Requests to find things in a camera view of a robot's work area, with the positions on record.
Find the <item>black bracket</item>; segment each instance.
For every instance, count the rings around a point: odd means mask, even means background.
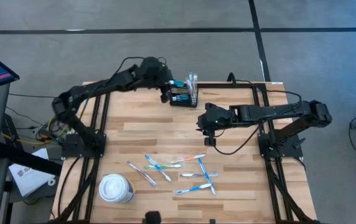
[[[106,144],[106,135],[97,134],[96,150],[90,150],[84,144],[82,138],[78,134],[66,135],[65,142],[62,143],[62,157],[85,157],[97,158],[103,157]]]
[[[291,136],[285,141],[280,142],[274,147],[274,144],[271,142],[269,134],[260,134],[258,135],[258,144],[260,145],[260,155],[269,154],[271,157],[302,157],[301,143],[305,139],[299,139],[298,135]]]
[[[232,72],[229,73],[227,82],[232,82],[233,86],[236,86],[236,77]]]
[[[204,145],[205,146],[216,146],[217,140],[215,138],[206,137],[206,138],[204,138]]]

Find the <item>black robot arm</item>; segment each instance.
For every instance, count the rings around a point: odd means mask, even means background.
[[[247,128],[271,119],[298,118],[283,129],[276,130],[272,141],[278,143],[310,128],[326,127],[332,121],[325,104],[318,101],[302,101],[279,106],[233,105],[224,109],[206,103],[206,112],[198,117],[198,131],[202,131],[205,145],[215,145],[215,131],[228,128]]]
[[[113,91],[133,91],[137,88],[159,88],[161,101],[168,101],[168,81],[172,80],[171,71],[157,58],[147,57],[141,66],[132,67],[114,74],[107,80],[82,86],[74,86],[56,97],[52,102],[58,121],[76,130],[77,134],[68,134],[63,144],[62,157],[98,157],[103,155],[106,136],[97,134],[86,127],[76,113],[81,103],[91,97]]]

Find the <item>yellow wire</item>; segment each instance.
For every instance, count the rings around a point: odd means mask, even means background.
[[[49,120],[49,122],[48,122],[48,131],[51,131],[50,127],[51,127],[51,124],[53,123],[55,118],[56,118],[55,115],[53,115],[53,117]]]
[[[9,135],[4,134],[4,133],[1,133],[1,136],[4,137],[4,138],[12,139],[12,137],[10,137]],[[49,140],[49,141],[46,141],[46,142],[30,142],[30,141],[16,139],[16,141],[21,142],[21,143],[26,143],[26,144],[44,145],[44,144],[49,144],[49,143],[53,142],[54,140]]]
[[[49,122],[48,122],[48,130],[50,129],[50,124],[52,123],[52,121],[55,119],[55,116],[53,116]],[[66,131],[67,125],[65,124],[65,127],[63,127],[62,132],[58,135],[58,137],[60,137],[65,131]],[[12,139],[12,137],[10,137],[7,134],[1,133],[1,136],[4,138],[8,138],[8,139]],[[16,141],[21,142],[21,143],[26,143],[26,144],[32,144],[32,145],[45,145],[45,144],[49,144],[51,142],[53,142],[54,140],[49,140],[46,142],[30,142],[30,141],[25,141],[25,140],[21,140],[21,139],[16,139]]]

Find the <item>black cable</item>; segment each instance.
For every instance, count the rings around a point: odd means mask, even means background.
[[[305,166],[305,163],[299,158],[299,157],[294,157],[295,160],[297,160],[301,165],[304,167],[304,170],[307,171],[307,167]]]
[[[223,135],[224,132],[225,132],[225,129],[222,130],[222,133],[221,133],[221,134],[219,134],[219,135],[217,135],[217,136],[214,136],[214,137],[215,137],[215,138],[218,138],[218,137],[220,137],[221,135]]]
[[[157,59],[163,58],[164,59],[164,65],[167,65],[167,59],[165,57],[158,57]]]
[[[52,211],[52,208],[51,208],[51,215],[52,215],[52,219],[55,220],[56,218],[55,218],[55,215],[54,215],[54,213],[53,213],[53,211]]]
[[[223,154],[223,155],[227,155],[227,156],[229,156],[229,155],[233,155],[233,154],[235,154],[236,152],[238,152],[243,146],[245,146],[247,143],[248,143],[248,141],[251,139],[251,137],[253,137],[253,135],[259,130],[259,126],[253,131],[253,133],[250,135],[250,137],[248,137],[247,139],[246,139],[246,141],[241,145],[241,146],[239,146],[239,148],[237,148],[235,151],[233,151],[233,152],[222,152],[222,151],[220,151],[219,149],[217,149],[217,147],[216,146],[214,146],[214,149],[215,150],[217,150],[217,152],[219,152],[219,153],[221,153],[221,154]]]
[[[26,127],[26,128],[15,128],[15,129],[16,129],[16,130],[25,130],[25,129],[33,130],[33,129],[36,129],[36,128],[39,128],[39,127],[41,127],[41,125],[38,125],[38,126],[29,126],[29,127]]]
[[[252,83],[252,82],[250,82],[250,81],[248,81],[248,80],[236,80],[236,81],[247,82],[247,83],[249,83],[250,85],[252,85],[253,87],[259,89],[258,86],[256,86],[254,83]],[[221,154],[223,154],[223,155],[233,155],[234,153],[238,152],[243,146],[245,146],[245,145],[247,144],[247,142],[254,136],[254,134],[257,132],[257,130],[259,130],[260,125],[263,125],[265,122],[267,122],[267,121],[269,121],[269,120],[272,120],[272,119],[274,119],[275,117],[278,117],[278,116],[280,116],[280,115],[282,115],[282,114],[285,114],[285,113],[287,113],[288,111],[296,110],[296,109],[299,108],[299,107],[301,106],[301,104],[302,104],[302,97],[301,97],[300,94],[293,93],[293,92],[291,92],[291,91],[281,91],[281,90],[266,90],[266,91],[267,91],[267,92],[277,92],[277,93],[288,93],[288,94],[292,94],[292,95],[294,95],[294,96],[297,96],[297,97],[299,98],[299,99],[298,99],[298,102],[297,102],[297,106],[296,106],[295,108],[290,108],[290,109],[288,109],[288,110],[286,110],[286,111],[283,111],[282,113],[277,114],[276,116],[273,116],[273,117],[271,117],[270,119],[265,120],[264,122],[262,122],[262,124],[259,124],[259,126],[258,126],[258,127],[253,131],[253,133],[250,135],[250,137],[248,137],[248,138],[246,139],[246,141],[245,141],[241,146],[239,146],[238,149],[234,150],[233,152],[222,152],[222,151],[220,151],[219,149],[217,149],[216,146],[214,146],[214,149],[217,150],[217,152],[219,152],[219,153],[221,153]]]
[[[352,125],[353,121],[355,121],[355,120],[356,120],[356,118],[352,119],[351,122],[350,122],[350,126],[349,126],[349,129],[348,129],[348,137],[349,137],[349,139],[350,139],[352,148],[353,148],[353,149],[355,150],[355,152],[356,152],[356,147],[355,147],[354,143],[352,142],[352,138],[351,138],[351,125]]]
[[[22,117],[25,117],[25,118],[29,118],[31,121],[33,121],[33,122],[35,122],[35,123],[37,123],[37,124],[39,124],[39,125],[43,125],[42,123],[40,123],[40,122],[38,122],[38,121],[32,119],[31,117],[29,117],[29,116],[27,116],[27,115],[23,115],[23,114],[20,114],[20,113],[16,112],[16,110],[14,110],[14,109],[12,109],[12,108],[10,108],[10,107],[8,107],[8,106],[6,106],[6,108],[10,109],[11,111],[13,111],[15,114],[17,114],[17,115],[19,115],[19,116],[22,116]]]
[[[72,165],[70,166],[70,168],[68,169],[68,171],[67,171],[67,173],[66,173],[66,176],[65,176],[65,179],[63,180],[62,187],[60,188],[59,199],[58,199],[58,216],[60,216],[60,203],[62,202],[62,194],[63,194],[63,189],[65,188],[65,184],[66,184],[67,177],[68,177],[68,175],[70,174],[70,172],[72,171],[73,166],[77,163],[77,161],[78,161],[79,159],[80,159],[80,158],[78,157],[76,160],[74,160],[73,164],[72,164]]]
[[[249,83],[250,85],[252,85],[253,87],[259,89],[259,91],[261,91],[261,89],[258,88],[258,86],[256,86],[254,83],[252,83],[252,82],[250,82],[250,81],[248,81],[248,80],[236,80],[236,81],[239,81],[239,82],[247,82],[247,83]],[[302,97],[301,97],[301,95],[298,94],[298,93],[293,93],[293,92],[291,92],[291,91],[267,90],[267,89],[266,89],[265,91],[270,92],[270,93],[288,93],[288,94],[292,94],[292,95],[298,97],[299,99],[298,99],[298,102],[297,102],[298,105],[297,105],[296,109],[299,108],[299,105],[301,105],[301,103],[302,103]]]
[[[35,95],[23,95],[23,94],[15,94],[15,93],[9,93],[11,96],[24,96],[24,97],[34,97],[34,98],[56,98],[56,96],[35,96]]]

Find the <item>black metal frame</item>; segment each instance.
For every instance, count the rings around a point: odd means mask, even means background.
[[[38,156],[33,156],[28,152],[18,150],[15,147],[1,142],[0,158],[8,158],[13,163],[57,176],[59,176],[60,171],[62,171],[62,165],[57,164],[56,162],[52,162]]]
[[[264,106],[269,106],[269,101],[268,101],[268,94],[266,92],[266,85],[265,83],[254,83],[254,84],[249,84],[249,83],[237,83],[235,80],[234,76],[229,76],[228,77],[228,82],[232,81],[231,83],[199,83],[198,88],[251,88],[253,92],[253,99],[256,105],[260,106],[260,99],[258,96],[258,90],[261,90],[261,94],[263,97],[263,104]],[[110,100],[110,94],[107,94],[105,96],[105,104],[103,106],[103,112],[102,112],[102,117],[101,117],[101,124],[100,124],[100,133],[104,133],[105,131],[105,126],[106,126],[106,117],[108,113],[108,104]],[[95,127],[96,123],[96,117],[97,117],[97,112],[99,108],[99,101],[100,99],[97,98],[95,100],[95,105],[94,105],[94,113],[91,118],[91,127]],[[260,127],[260,134],[265,133],[265,129],[263,126],[263,123],[259,124]],[[274,134],[275,129],[272,121],[268,121],[268,127],[270,133]],[[271,158],[269,154],[263,154],[263,158],[265,160],[265,166],[266,166],[266,172],[268,175],[268,184],[269,184],[269,191],[271,192],[271,202],[273,206],[273,212],[274,212],[274,219],[276,223],[308,223],[311,222],[309,221],[302,221],[302,222],[294,222],[293,220],[293,214],[292,214],[292,209],[291,206],[294,208],[299,207],[296,205],[294,202],[293,198],[289,195],[287,191],[287,186],[286,186],[286,181],[284,178],[284,171],[283,171],[283,165],[281,162],[280,157],[274,157],[275,163],[276,163],[276,170],[278,174],[276,175],[273,170],[273,165],[271,163]],[[84,178],[87,174],[87,167],[88,167],[88,159],[84,160],[83,166],[82,166],[82,171],[80,174],[80,183],[79,183],[79,189],[82,192],[82,194],[86,191],[87,187],[90,186],[89,188],[89,194],[88,194],[88,202],[87,202],[87,207],[85,209],[85,218],[84,222],[88,222],[91,218],[91,210],[92,210],[92,205],[93,205],[93,198],[94,198],[94,193],[95,193],[95,185],[96,185],[96,175],[98,172],[98,167],[99,167],[99,160],[100,158],[95,158],[94,163],[93,163],[93,168],[90,172],[90,175],[87,178]],[[279,191],[282,193],[284,196],[284,207],[285,207],[285,213],[287,220],[282,220],[280,210],[279,210],[279,204],[278,204],[278,196],[276,194],[276,189],[277,187]],[[76,206],[74,208],[74,214],[73,214],[73,221],[80,222],[82,220],[78,219],[78,213],[80,210],[81,206],[81,198],[74,198],[72,201],[76,200]]]

